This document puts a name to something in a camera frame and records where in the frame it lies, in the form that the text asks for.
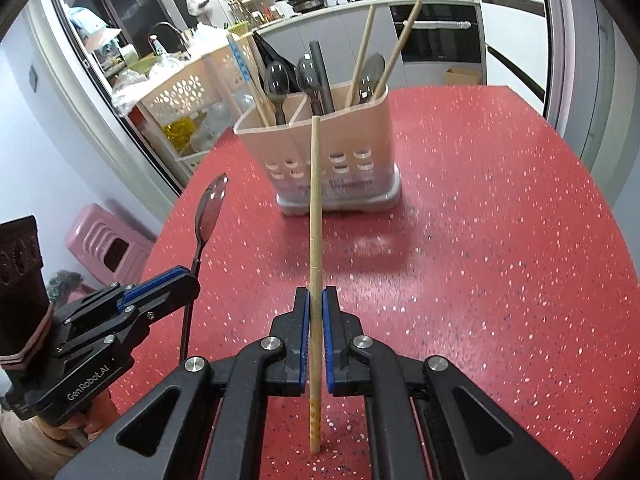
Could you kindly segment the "person's left hand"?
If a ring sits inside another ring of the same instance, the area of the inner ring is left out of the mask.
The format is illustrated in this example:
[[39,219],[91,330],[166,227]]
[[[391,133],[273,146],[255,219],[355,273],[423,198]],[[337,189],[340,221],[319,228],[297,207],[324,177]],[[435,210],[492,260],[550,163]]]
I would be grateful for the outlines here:
[[89,441],[93,441],[119,419],[119,412],[108,390],[100,393],[90,408],[73,416],[62,426],[52,427],[38,420],[40,429],[53,440],[63,440],[72,431],[81,431]]

